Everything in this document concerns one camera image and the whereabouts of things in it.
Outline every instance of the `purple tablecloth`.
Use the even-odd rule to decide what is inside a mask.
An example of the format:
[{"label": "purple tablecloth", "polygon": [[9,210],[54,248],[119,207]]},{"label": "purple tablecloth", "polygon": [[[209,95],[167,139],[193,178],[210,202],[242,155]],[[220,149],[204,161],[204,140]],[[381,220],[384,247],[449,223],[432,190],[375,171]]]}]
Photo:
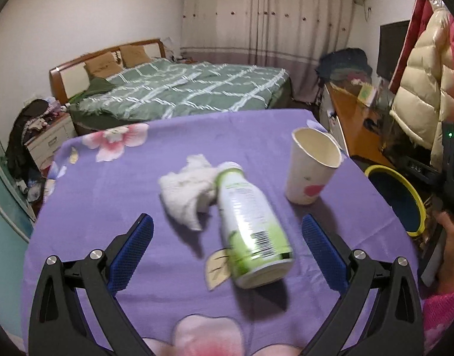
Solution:
[{"label": "purple tablecloth", "polygon": [[[45,259],[57,254],[62,261],[78,260],[92,249],[103,249],[114,236],[127,232],[142,212],[154,219],[154,238],[117,299],[142,337],[166,343],[172,343],[176,323],[197,314],[233,319],[242,332],[246,355],[271,344],[304,347],[338,299],[301,236],[301,219],[307,213],[372,258],[407,257],[416,273],[413,246],[401,223],[352,160],[344,161],[312,206],[287,201],[283,186],[291,132],[310,119],[309,111],[287,109],[154,121],[144,144],[125,147],[124,154],[110,162],[96,162],[98,150],[90,150],[82,138],[66,142],[55,159],[58,167],[66,169],[41,210],[26,253],[22,287],[26,340],[32,297]],[[74,164],[69,159],[73,149]],[[284,282],[239,290],[229,279],[212,291],[207,289],[206,260],[223,248],[217,206],[210,208],[203,232],[190,232],[166,216],[157,184],[161,176],[178,172],[192,154],[204,154],[214,166],[238,162],[246,177],[264,191],[296,254]],[[80,295],[87,307],[86,295]],[[371,305],[369,299],[348,344],[357,341]],[[96,340],[107,346],[93,312],[85,309],[85,313]]]}]

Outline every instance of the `curtain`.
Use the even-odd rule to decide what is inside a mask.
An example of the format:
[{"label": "curtain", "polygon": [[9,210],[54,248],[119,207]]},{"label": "curtain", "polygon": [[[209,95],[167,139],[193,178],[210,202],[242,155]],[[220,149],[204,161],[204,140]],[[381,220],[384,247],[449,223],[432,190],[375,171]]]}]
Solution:
[{"label": "curtain", "polygon": [[352,14],[353,0],[185,0],[181,52],[285,68],[295,99],[312,101],[319,59],[346,46]]}]

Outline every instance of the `person's hand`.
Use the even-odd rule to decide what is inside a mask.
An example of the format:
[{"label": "person's hand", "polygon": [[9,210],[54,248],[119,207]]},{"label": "person's hand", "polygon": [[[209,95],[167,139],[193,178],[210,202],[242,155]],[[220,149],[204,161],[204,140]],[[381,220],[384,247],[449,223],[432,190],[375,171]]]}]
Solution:
[{"label": "person's hand", "polygon": [[444,248],[443,263],[438,273],[438,294],[454,292],[454,220],[447,212],[435,214],[437,223],[446,230],[447,238]]}]

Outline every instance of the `pink heart print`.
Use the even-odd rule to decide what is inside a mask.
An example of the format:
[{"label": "pink heart print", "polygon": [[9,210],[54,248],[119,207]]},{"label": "pink heart print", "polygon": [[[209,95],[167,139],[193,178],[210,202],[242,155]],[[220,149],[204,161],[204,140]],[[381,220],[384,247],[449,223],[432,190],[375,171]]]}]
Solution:
[{"label": "pink heart print", "polygon": [[324,188],[324,185],[312,185],[304,188],[304,194],[307,196],[317,196],[322,189]]}]

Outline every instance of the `paper cup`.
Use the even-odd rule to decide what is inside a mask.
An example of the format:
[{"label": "paper cup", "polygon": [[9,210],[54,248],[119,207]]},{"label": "paper cup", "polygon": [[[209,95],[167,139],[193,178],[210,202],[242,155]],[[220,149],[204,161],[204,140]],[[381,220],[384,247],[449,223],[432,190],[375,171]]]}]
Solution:
[{"label": "paper cup", "polygon": [[292,136],[286,197],[294,204],[311,204],[341,165],[341,151],[313,128],[298,128]]}]

